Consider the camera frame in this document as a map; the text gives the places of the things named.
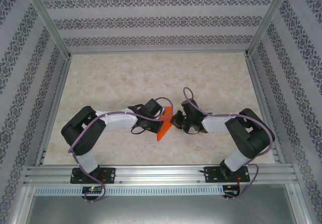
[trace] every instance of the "robotic arm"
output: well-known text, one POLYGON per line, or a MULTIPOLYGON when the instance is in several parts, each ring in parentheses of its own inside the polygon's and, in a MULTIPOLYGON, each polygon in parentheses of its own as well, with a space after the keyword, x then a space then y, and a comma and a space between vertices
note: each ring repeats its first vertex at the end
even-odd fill
POLYGON ((270 138, 260 125, 266 127, 272 141, 275 140, 272 131, 251 109, 245 108, 239 114, 220 116, 205 114, 193 99, 187 99, 181 105, 185 113, 178 111, 172 117, 171 123, 185 133, 189 133, 190 128, 194 128, 197 133, 229 131, 237 148, 220 163, 220 173, 226 180, 235 178, 236 172, 242 166, 248 164, 270 145, 270 138))
POLYGON ((95 172, 99 172, 99 165, 95 160, 92 148, 103 132, 118 128, 134 129, 141 127, 144 130, 158 133, 163 121, 153 120, 164 114, 164 108, 156 100, 151 99, 145 105, 129 106, 119 113, 113 112, 111 115, 108 115, 108 113, 95 111, 90 106, 83 107, 61 130, 66 142, 72 147, 84 131, 84 127, 89 126, 93 121, 90 128, 84 131, 77 145, 69 151, 69 153, 73 152, 76 155, 79 164, 92 176, 95 175, 95 172), (102 115, 103 117, 94 121, 95 118, 102 115))
MULTIPOLYGON (((212 115, 211 113, 206 113, 197 106, 196 102, 193 100, 193 94, 192 99, 189 99, 186 96, 185 89, 190 90, 189 88, 184 88, 186 100, 181 104, 184 113, 178 111, 176 115, 171 118, 170 123, 188 134, 191 134, 189 132, 190 128, 194 128, 197 133, 228 131, 237 148, 229 157, 220 163, 220 167, 205 167, 203 173, 205 173, 207 183, 230 183, 238 180, 239 184, 239 175, 243 173, 243 176, 245 176, 247 173, 247 168, 244 167, 244 165, 247 165, 256 156, 263 155, 270 150, 271 145, 275 140, 273 133, 260 118, 248 108, 245 108, 239 112, 239 114, 212 115)), ((134 129, 136 127, 141 127, 144 130, 158 133, 164 121, 172 116, 171 111, 169 116, 167 115, 167 117, 162 120, 158 119, 165 113, 165 108, 156 102, 158 99, 160 98, 155 100, 151 99, 145 105, 139 104, 130 106, 118 112, 95 111, 90 106, 82 108, 61 130, 61 134, 70 145, 68 152, 73 154, 79 165, 79 168, 75 168, 75 172, 73 170, 71 180, 73 179, 74 174, 77 175, 77 177, 74 178, 76 181, 79 180, 79 175, 83 174, 81 177, 83 179, 85 174, 85 177, 89 177, 86 181, 92 181, 87 183, 100 183, 104 188, 105 194, 104 184, 106 183, 106 178, 104 172, 107 170, 103 170, 103 168, 100 169, 91 149, 103 131, 118 128, 134 129)), ((163 99, 168 100, 173 109, 172 102, 167 98, 163 99)), ((112 176, 111 183, 114 183, 114 171, 112 170, 111 173, 109 173, 110 176, 112 176)), ((246 179, 244 178, 244 180, 241 180, 241 182, 249 181, 249 176, 247 176, 246 179)))

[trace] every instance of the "beige floor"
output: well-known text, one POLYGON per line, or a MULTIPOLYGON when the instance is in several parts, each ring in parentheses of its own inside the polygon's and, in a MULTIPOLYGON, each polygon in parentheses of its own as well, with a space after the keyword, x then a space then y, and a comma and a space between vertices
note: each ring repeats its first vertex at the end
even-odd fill
MULTIPOLYGON (((242 53, 75 55, 44 164, 74 164, 60 130, 83 106, 114 111, 165 96, 176 112, 184 101, 184 86, 194 91, 205 111, 237 113, 248 107, 260 116, 242 53)), ((184 165, 219 164, 235 148, 229 133, 188 135, 172 127, 160 142, 151 132, 105 132, 93 151, 99 164, 184 165)), ((268 153, 254 162, 274 159, 268 153)))

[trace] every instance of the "black mounting plate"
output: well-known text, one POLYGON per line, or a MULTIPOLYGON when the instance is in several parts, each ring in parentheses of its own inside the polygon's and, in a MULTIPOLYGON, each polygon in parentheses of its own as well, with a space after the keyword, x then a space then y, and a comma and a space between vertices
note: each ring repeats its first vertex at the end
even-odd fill
POLYGON ((220 166, 207 166, 204 167, 203 173, 205 174, 206 183, 231 183, 237 182, 237 178, 240 177, 240 182, 250 182, 250 176, 248 168, 246 166, 241 167, 239 170, 233 173, 228 180, 220 172, 220 166))
MULTIPOLYGON (((95 177, 103 184, 114 184, 115 168, 100 168, 95 177)), ((80 168, 73 168, 70 177, 71 184, 97 184, 96 181, 85 175, 80 168)))

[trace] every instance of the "enclosure wall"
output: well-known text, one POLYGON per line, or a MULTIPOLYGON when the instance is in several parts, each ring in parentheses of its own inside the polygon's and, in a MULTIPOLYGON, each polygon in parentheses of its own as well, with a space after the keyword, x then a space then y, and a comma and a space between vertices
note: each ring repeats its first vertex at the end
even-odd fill
POLYGON ((253 55, 285 159, 316 222, 322 222, 321 13, 321 0, 284 0, 253 55))
POLYGON ((34 165, 64 58, 29 0, 0 0, 0 223, 34 165))
POLYGON ((245 50, 272 0, 43 0, 72 53, 245 50))

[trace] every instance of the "orange object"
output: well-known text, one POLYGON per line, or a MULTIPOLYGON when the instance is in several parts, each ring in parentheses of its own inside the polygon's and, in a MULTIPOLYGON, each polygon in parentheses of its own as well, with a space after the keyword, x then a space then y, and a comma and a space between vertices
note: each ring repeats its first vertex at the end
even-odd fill
MULTIPOLYGON (((166 107, 166 112, 163 114, 163 116, 159 117, 159 119, 163 119, 165 117, 167 117, 171 112, 171 107, 166 107)), ((156 139, 159 142, 161 140, 161 138, 163 138, 163 136, 165 135, 165 133, 171 128, 172 124, 170 123, 170 120, 173 116, 173 113, 171 114, 171 116, 166 119, 163 124, 162 127, 160 129, 160 131, 156 134, 156 139)))

